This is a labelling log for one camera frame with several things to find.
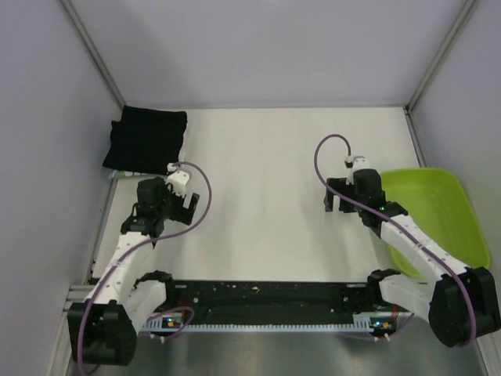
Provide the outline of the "black t shirt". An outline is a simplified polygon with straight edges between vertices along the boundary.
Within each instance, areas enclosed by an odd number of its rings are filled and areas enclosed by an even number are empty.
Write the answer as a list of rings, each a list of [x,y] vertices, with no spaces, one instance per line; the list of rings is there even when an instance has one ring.
[[[123,107],[111,122],[110,148],[103,167],[149,175],[167,175],[168,165],[180,161],[188,125],[185,111]]]

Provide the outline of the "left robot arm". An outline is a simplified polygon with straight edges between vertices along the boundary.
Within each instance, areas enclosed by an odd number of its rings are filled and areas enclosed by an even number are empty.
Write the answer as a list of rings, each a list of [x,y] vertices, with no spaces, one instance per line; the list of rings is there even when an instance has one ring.
[[[171,274],[153,268],[153,252],[166,221],[191,225],[200,197],[187,194],[189,181],[186,171],[139,181],[104,274],[67,313],[72,358],[79,365],[130,364],[143,325],[157,308],[177,303],[177,291],[168,286]]]

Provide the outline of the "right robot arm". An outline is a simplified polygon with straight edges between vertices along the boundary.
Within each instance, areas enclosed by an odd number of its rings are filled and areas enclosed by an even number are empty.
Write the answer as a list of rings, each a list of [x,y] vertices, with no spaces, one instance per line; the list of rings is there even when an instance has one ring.
[[[356,213],[391,250],[396,269],[375,271],[365,291],[376,310],[396,304],[425,320],[448,347],[500,329],[496,282],[478,222],[459,180],[440,168],[324,178],[324,207]]]

